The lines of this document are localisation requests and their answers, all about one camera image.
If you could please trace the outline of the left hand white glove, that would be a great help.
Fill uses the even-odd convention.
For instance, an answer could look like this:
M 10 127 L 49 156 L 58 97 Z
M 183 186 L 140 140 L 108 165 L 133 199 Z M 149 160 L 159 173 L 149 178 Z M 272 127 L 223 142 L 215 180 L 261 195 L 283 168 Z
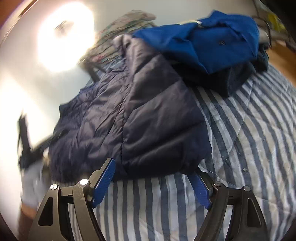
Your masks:
M 50 170 L 45 162 L 31 164 L 22 174 L 22 203 L 38 209 L 51 184 Z

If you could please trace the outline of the left forearm brown sleeve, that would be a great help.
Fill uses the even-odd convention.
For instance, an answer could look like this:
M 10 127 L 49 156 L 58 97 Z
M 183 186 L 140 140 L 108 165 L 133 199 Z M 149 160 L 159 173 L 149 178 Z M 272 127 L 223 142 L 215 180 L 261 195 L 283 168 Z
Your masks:
M 18 240 L 28 240 L 30 229 L 36 214 L 36 208 L 30 207 L 23 202 L 21 203 L 20 215 L 18 218 Z

